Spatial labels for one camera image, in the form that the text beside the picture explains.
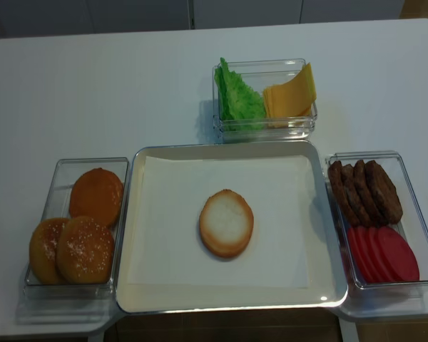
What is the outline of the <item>leftmost red tomato slice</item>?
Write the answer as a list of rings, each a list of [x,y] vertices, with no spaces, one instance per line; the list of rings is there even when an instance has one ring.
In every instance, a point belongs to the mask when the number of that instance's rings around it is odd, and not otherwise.
[[[365,280],[365,282],[370,283],[373,278],[371,276],[371,273],[369,272],[369,269],[367,268],[362,255],[360,254],[360,249],[357,244],[357,240],[355,237],[355,230],[353,227],[350,227],[347,231],[347,238],[350,244],[350,250],[352,252],[352,258],[355,260],[355,263],[357,265],[357,268],[359,269],[362,278]]]

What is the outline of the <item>brown meat patty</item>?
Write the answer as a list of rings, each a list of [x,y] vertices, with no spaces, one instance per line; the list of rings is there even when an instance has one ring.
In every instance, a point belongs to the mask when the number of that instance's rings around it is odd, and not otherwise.
[[[354,184],[360,199],[362,200],[363,206],[368,213],[372,223],[368,226],[381,227],[388,223],[382,213],[378,210],[370,190],[367,186],[365,177],[365,162],[364,160],[358,160],[354,166]]]
[[[347,221],[350,223],[352,227],[357,227],[360,225],[360,220],[357,217],[357,215],[354,213],[347,199],[347,195],[342,182],[341,171],[342,171],[342,164],[339,160],[333,162],[328,168],[327,172],[328,172],[328,177],[330,180],[332,192]]]
[[[351,164],[344,165],[341,171],[342,183],[349,206],[355,215],[355,219],[349,219],[353,227],[370,227],[372,220],[368,215],[354,184],[354,167]]]
[[[375,160],[365,164],[367,186],[376,207],[389,224],[397,224],[402,218],[403,209],[396,187]]]

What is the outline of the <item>bottom bun half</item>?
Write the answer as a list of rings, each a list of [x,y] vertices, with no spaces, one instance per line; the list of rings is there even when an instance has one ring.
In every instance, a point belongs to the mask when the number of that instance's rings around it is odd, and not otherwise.
[[[254,215],[245,199],[229,189],[210,196],[199,216],[199,235],[204,246],[222,259],[238,257],[249,245]]]

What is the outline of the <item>green lettuce leaf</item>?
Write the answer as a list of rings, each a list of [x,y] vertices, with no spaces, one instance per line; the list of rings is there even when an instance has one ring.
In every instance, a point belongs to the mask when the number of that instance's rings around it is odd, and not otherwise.
[[[224,58],[215,69],[215,83],[220,94],[222,120],[262,120],[265,106],[260,94],[242,79],[240,74],[229,69]]]

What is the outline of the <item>white metal serving tray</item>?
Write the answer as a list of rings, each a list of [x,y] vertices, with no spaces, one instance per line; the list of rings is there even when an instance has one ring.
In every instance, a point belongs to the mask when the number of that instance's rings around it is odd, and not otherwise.
[[[131,265],[134,236],[146,160],[169,161],[253,160],[306,157],[312,168],[314,192],[309,224],[302,233],[305,241],[310,283],[306,288],[261,286],[195,286],[132,284],[127,276]],[[128,209],[118,270],[116,300],[130,314],[150,312],[241,310],[253,308],[338,307],[347,297],[347,280],[340,256],[320,156],[306,140],[250,142],[226,145],[179,145],[146,147],[133,159],[128,192]]]

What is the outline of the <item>red tomato slice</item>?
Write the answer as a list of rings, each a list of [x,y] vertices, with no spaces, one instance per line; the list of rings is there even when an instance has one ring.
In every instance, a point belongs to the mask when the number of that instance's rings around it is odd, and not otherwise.
[[[371,276],[371,273],[369,272],[369,269],[367,268],[362,255],[360,254],[360,249],[357,244],[357,240],[355,237],[355,230],[353,227],[350,227],[347,231],[347,238],[350,244],[350,250],[352,252],[352,258],[355,260],[355,263],[357,265],[357,268],[359,269],[362,278],[365,280],[365,282],[370,283],[373,278]]]
[[[387,267],[382,261],[380,251],[376,244],[376,234],[376,227],[370,227],[367,229],[367,245],[370,250],[370,257],[372,259],[374,267],[380,275],[380,282],[388,282],[392,280],[392,277],[390,276]]]
[[[374,263],[372,262],[372,259],[370,257],[370,251],[367,246],[367,230],[362,227],[358,226],[356,229],[356,235],[357,235],[357,242],[362,254],[362,258],[365,261],[365,264],[367,266],[368,272],[370,273],[370,283],[377,283],[380,280],[380,275],[378,274]]]
[[[377,243],[382,260],[396,281],[419,281],[419,266],[406,240],[390,227],[377,231]]]

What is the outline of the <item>left sesame bun top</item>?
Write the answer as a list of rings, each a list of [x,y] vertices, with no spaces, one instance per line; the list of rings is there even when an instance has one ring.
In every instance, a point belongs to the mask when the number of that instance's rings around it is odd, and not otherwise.
[[[69,219],[56,217],[41,221],[29,243],[29,264],[42,284],[63,284],[65,279],[56,265],[58,241]]]

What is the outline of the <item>clear bun container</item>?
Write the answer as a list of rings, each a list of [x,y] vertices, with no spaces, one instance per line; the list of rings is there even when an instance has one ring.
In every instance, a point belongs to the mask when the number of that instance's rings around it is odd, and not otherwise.
[[[119,218],[109,228],[114,238],[114,253],[111,275],[103,284],[42,284],[31,270],[30,264],[24,278],[24,294],[30,299],[105,299],[113,295],[117,278],[118,255],[123,237],[123,221],[126,201],[128,199],[128,183],[130,179],[129,161],[125,157],[62,159],[56,167],[44,205],[41,221],[56,217],[73,219],[69,214],[71,190],[75,181],[95,168],[103,168],[114,172],[124,186],[122,205]]]

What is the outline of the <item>clear lettuce cheese container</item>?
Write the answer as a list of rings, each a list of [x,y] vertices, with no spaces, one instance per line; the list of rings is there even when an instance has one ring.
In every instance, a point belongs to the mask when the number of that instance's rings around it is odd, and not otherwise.
[[[290,61],[303,60],[302,58],[271,60],[227,62],[229,69],[242,76],[242,79],[263,98],[263,91],[268,86],[284,83],[292,78],[298,66],[290,66]],[[316,103],[312,105],[312,115],[303,119],[289,119],[288,126],[284,128],[269,128],[268,120],[222,120],[220,94],[215,83],[215,69],[213,68],[213,125],[214,131],[224,143],[238,143],[259,140],[292,140],[308,138],[315,130],[318,117]]]

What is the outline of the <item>leftmost brown meat patty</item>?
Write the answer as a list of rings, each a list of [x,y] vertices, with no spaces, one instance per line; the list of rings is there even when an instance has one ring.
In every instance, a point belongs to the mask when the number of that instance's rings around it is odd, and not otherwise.
[[[347,221],[350,223],[352,227],[357,227],[360,225],[360,220],[357,217],[357,215],[354,213],[347,199],[347,195],[342,182],[341,171],[342,171],[342,164],[339,160],[333,162],[328,168],[327,172],[328,172],[328,177],[330,180],[332,192]]]

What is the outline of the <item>rightmost red tomato slice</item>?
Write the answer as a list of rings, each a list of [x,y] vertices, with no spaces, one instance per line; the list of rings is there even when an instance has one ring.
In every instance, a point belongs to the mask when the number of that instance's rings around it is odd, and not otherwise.
[[[377,231],[377,243],[382,260],[396,281],[419,281],[419,266],[406,240],[390,227]]]

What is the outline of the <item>white parchment paper sheet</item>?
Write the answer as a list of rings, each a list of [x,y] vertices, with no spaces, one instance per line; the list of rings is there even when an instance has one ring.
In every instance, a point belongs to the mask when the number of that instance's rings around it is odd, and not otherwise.
[[[131,265],[132,284],[306,288],[303,229],[314,185],[306,157],[253,160],[146,160]],[[223,261],[201,243],[198,218],[224,189],[241,195],[254,216],[238,257]]]

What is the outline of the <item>plain orange bun top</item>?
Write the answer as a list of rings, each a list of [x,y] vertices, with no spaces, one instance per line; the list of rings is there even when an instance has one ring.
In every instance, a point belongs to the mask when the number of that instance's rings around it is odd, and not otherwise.
[[[85,172],[71,190],[69,214],[87,216],[111,228],[120,215],[124,186],[109,170],[95,168]]]

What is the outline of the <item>front sesame bun top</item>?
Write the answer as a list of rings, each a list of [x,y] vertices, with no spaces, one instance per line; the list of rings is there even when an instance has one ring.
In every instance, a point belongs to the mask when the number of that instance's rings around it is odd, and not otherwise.
[[[70,284],[103,284],[111,275],[114,238],[91,217],[70,219],[56,250],[56,265]]]

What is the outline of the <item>yellow cheese slice stack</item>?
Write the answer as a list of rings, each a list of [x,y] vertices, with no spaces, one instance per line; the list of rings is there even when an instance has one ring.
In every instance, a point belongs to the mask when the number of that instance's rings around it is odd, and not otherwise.
[[[290,80],[270,85],[263,91],[265,118],[269,128],[284,128],[288,126],[289,119],[303,119],[312,115],[312,105],[317,99],[312,67],[303,60],[290,61],[290,66],[298,66]]]

